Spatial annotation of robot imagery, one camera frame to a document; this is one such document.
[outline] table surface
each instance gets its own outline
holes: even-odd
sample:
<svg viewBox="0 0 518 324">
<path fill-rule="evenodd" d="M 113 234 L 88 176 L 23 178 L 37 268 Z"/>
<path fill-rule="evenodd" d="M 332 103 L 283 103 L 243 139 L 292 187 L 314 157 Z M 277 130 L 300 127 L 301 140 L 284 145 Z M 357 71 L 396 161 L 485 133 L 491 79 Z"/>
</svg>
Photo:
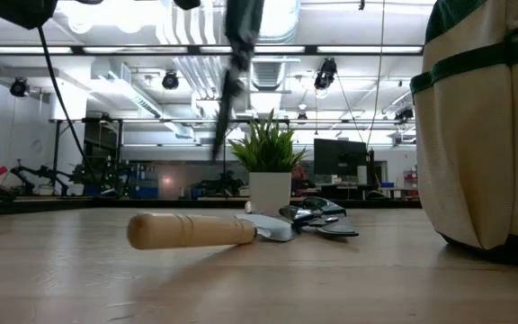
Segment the table surface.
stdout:
<svg viewBox="0 0 518 324">
<path fill-rule="evenodd" d="M 351 210 L 358 238 L 150 252 L 127 243 L 136 212 L 1 216 L 0 324 L 518 323 L 518 267 L 447 246 L 421 210 Z"/>
</svg>

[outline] trowel blade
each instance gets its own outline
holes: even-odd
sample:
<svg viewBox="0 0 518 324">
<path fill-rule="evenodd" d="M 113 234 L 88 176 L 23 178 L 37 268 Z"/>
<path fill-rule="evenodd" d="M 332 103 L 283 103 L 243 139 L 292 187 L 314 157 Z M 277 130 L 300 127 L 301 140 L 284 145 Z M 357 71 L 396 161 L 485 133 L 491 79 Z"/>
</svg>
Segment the trowel blade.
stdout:
<svg viewBox="0 0 518 324">
<path fill-rule="evenodd" d="M 266 239 L 288 242 L 295 238 L 291 224 L 287 221 L 261 214 L 238 214 L 235 217 L 239 220 L 251 221 L 257 228 L 257 233 Z"/>
</svg>

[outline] ceiling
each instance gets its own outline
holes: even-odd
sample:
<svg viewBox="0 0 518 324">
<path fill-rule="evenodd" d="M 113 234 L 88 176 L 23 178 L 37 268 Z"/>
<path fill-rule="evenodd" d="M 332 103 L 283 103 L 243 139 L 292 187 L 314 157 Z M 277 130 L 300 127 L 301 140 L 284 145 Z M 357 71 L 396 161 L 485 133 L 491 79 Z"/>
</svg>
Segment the ceiling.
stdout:
<svg viewBox="0 0 518 324">
<path fill-rule="evenodd" d="M 75 1 L 59 1 L 58 9 L 52 20 L 44 26 L 44 31 L 51 45 L 161 45 L 165 37 L 157 37 L 161 29 L 170 28 L 171 33 L 181 43 L 210 43 L 210 38 L 204 26 L 211 19 L 211 33 L 217 43 L 225 44 L 222 20 L 225 11 L 224 1 L 211 0 L 212 15 L 204 17 L 204 9 L 200 15 L 198 34 L 191 34 L 189 28 L 193 22 L 192 13 L 174 9 L 172 15 L 165 16 L 163 8 L 169 0 L 107 0 L 111 4 L 103 8 L 103 14 L 93 12 L 82 13 L 81 4 Z M 265 0 L 263 28 L 272 30 L 274 24 L 285 21 L 283 12 L 285 5 L 293 5 L 299 0 Z M 363 11 L 359 11 L 359 1 L 346 0 L 302 0 L 297 7 L 298 19 L 294 23 L 293 37 L 289 44 L 301 45 L 345 45 L 345 46 L 378 46 L 407 45 L 420 46 L 424 43 L 424 34 L 429 13 L 434 0 L 367 0 Z M 179 21 L 179 15 L 184 14 L 184 22 Z M 74 29 L 76 23 L 85 22 L 87 32 Z M 122 22 L 130 22 L 127 32 L 121 27 Z M 40 40 L 36 31 L 26 31 L 0 19 L 0 45 L 39 45 Z M 305 104 L 309 119 L 340 119 L 359 118 L 362 120 L 392 119 L 395 111 L 405 104 L 411 104 L 409 81 L 411 77 L 421 73 L 422 58 L 420 56 L 337 56 L 337 74 L 334 83 L 326 94 L 314 91 L 314 75 L 326 56 L 300 56 L 290 54 L 286 59 L 284 73 L 281 73 L 282 85 L 276 93 L 260 94 L 258 89 L 247 89 L 250 97 L 247 101 L 240 99 L 235 106 L 239 114 L 257 113 L 253 102 L 274 100 L 280 115 L 295 119 L 301 112 L 299 105 Z M 170 56 L 117 56 L 107 59 L 113 67 L 125 64 L 131 72 L 130 82 L 150 102 L 164 112 L 166 118 L 203 118 L 193 109 L 193 89 L 183 71 L 177 66 L 176 59 Z M 181 58 L 190 62 L 190 58 Z M 113 91 L 104 86 L 103 80 L 93 75 L 93 57 L 54 57 L 54 67 L 69 80 L 75 80 L 80 88 L 89 95 L 87 109 L 103 111 L 112 117 L 149 118 L 126 95 Z M 222 66 L 227 65 L 227 57 L 217 58 Z M 192 64 L 202 64 L 195 59 Z M 14 57 L 0 56 L 0 77 L 19 77 L 13 75 L 18 69 L 30 68 L 34 78 L 31 80 L 44 92 L 53 92 L 49 79 L 37 77 L 41 68 L 45 67 L 43 57 Z M 213 85 L 212 69 L 202 66 L 208 84 Z M 162 78 L 166 70 L 179 70 L 179 86 L 175 90 L 165 90 Z M 241 78 L 248 85 L 245 76 Z M 196 131 L 208 131 L 196 128 Z"/>
</svg>

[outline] white wall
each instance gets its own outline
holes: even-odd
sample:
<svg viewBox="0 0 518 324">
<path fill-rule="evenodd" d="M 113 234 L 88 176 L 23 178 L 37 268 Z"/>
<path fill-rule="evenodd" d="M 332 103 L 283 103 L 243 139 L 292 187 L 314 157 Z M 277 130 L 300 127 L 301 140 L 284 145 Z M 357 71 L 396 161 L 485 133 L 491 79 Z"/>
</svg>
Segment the white wall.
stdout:
<svg viewBox="0 0 518 324">
<path fill-rule="evenodd" d="M 387 182 L 394 182 L 403 186 L 403 173 L 411 170 L 417 164 L 415 148 L 383 148 L 377 147 L 375 160 L 387 162 Z M 123 159 L 127 160 L 162 160 L 162 161 L 206 161 L 210 159 L 209 147 L 160 147 L 160 148 L 133 148 L 125 147 L 121 151 Z M 306 160 L 313 159 L 312 147 L 308 147 Z M 234 161 L 231 148 L 227 147 L 227 161 Z"/>
<path fill-rule="evenodd" d="M 52 167 L 54 127 L 49 123 L 49 104 L 33 98 L 18 99 L 9 88 L 0 85 L 0 167 L 17 166 L 17 158 L 26 167 Z M 48 180 L 26 175 L 37 184 Z M 19 185 L 14 175 L 0 177 L 0 184 Z"/>
</svg>

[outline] green leaves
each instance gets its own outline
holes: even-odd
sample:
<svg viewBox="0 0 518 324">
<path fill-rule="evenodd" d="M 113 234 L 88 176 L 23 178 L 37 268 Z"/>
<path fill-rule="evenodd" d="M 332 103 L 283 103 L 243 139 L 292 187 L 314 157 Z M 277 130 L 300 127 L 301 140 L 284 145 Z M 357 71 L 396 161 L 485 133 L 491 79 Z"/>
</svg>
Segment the green leaves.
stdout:
<svg viewBox="0 0 518 324">
<path fill-rule="evenodd" d="M 233 154 L 249 172 L 291 172 L 307 154 L 305 149 L 293 153 L 295 131 L 281 131 L 273 114 L 252 122 L 248 139 L 229 141 Z"/>
</svg>

